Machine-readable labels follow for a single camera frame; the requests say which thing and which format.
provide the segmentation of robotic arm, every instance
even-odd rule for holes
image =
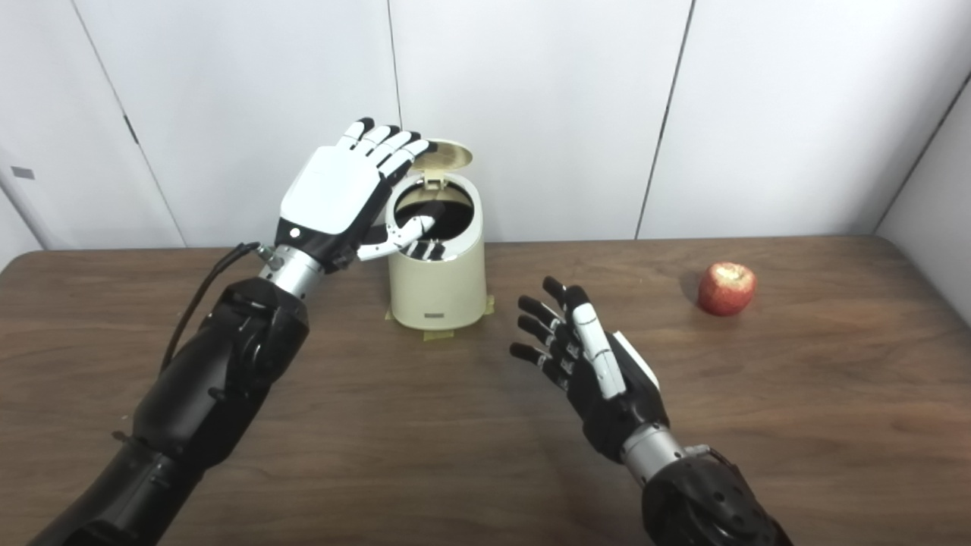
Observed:
[[[624,464],[642,487],[644,527],[658,546],[791,546],[755,500],[737,466],[707,445],[682,447],[671,434],[657,378],[620,332],[607,333],[580,287],[547,277],[543,289],[565,319],[529,296],[519,327],[543,349],[510,352],[538,366],[583,420],[597,452]]]
[[[414,132],[354,123],[337,146],[318,148],[281,207],[276,249],[240,245],[189,304],[158,380],[135,410],[130,436],[32,546],[148,546],[158,542],[205,471],[223,462],[284,374],[309,331],[303,299],[322,275],[355,257],[384,256],[420,238],[442,214],[419,210],[401,228],[371,223],[415,158],[434,145]],[[376,241],[362,250],[366,237]],[[257,277],[230,285],[174,355],[202,292],[238,257],[257,253]]]

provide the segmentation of small label on wall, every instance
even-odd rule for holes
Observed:
[[[34,180],[34,171],[24,167],[11,167],[10,170],[14,171],[14,176],[17,178],[25,178],[27,180]]]

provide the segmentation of open lid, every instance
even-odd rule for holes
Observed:
[[[422,171],[426,182],[444,181],[443,175],[448,171],[460,169],[472,162],[472,153],[457,142],[451,140],[427,139],[438,145],[438,150],[430,154],[423,154],[415,160],[412,169]]]

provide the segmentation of apple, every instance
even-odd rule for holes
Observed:
[[[748,267],[718,261],[705,270],[698,285],[698,305],[712,315],[741,313],[755,295],[755,274]]]

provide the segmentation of white cabinet door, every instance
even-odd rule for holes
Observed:
[[[317,146],[399,122],[384,1],[77,4],[189,246],[272,242]]]
[[[971,66],[971,2],[698,2],[640,237],[870,233]]]
[[[183,245],[70,2],[0,2],[0,74],[0,178],[48,248]]]
[[[971,324],[971,88],[966,87],[877,234],[897,244]]]
[[[0,191],[0,271],[15,257],[39,250],[41,245],[37,238],[20,218],[7,195]]]
[[[391,0],[403,121],[472,151],[488,240],[634,237],[689,6]]]

